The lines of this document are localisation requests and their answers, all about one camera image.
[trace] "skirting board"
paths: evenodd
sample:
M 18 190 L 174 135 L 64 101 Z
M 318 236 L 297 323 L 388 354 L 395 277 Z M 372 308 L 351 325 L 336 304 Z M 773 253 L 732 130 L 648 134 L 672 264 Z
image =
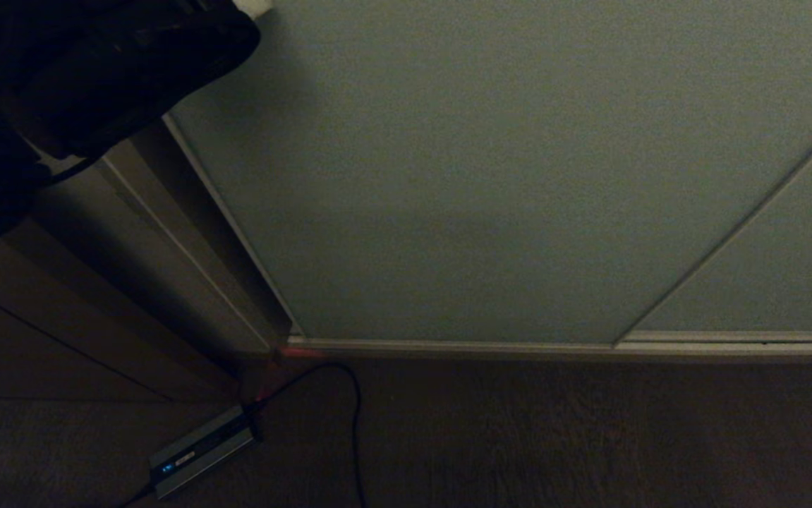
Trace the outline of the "skirting board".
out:
M 676 341 L 670 341 L 666 334 L 679 335 Z M 648 340 L 636 341 L 635 338 Z M 293 335 L 287 340 L 283 353 L 287 356 L 327 354 L 551 361 L 812 361 L 812 332 L 685 332 L 684 335 L 680 332 L 635 332 L 615 346 L 493 341 L 371 341 L 313 339 Z

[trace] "brown carpet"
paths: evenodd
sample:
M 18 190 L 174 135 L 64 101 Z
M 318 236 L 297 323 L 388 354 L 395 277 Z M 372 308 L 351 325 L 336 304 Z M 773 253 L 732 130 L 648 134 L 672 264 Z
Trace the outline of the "brown carpet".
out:
M 812 506 L 812 365 L 352 365 L 373 508 Z M 264 444 L 167 506 L 354 506 L 352 401 L 316 374 L 266 409 Z M 221 409 L 0 401 L 0 506 L 118 504 Z

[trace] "floor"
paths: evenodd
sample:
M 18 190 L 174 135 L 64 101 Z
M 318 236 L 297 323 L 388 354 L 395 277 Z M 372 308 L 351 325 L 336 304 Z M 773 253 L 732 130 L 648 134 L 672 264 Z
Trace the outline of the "floor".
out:
M 812 507 L 812 365 L 351 364 L 374 508 Z M 354 506 L 352 402 L 315 374 L 266 409 L 265 443 L 166 506 Z M 119 504 L 221 409 L 0 401 L 0 506 Z

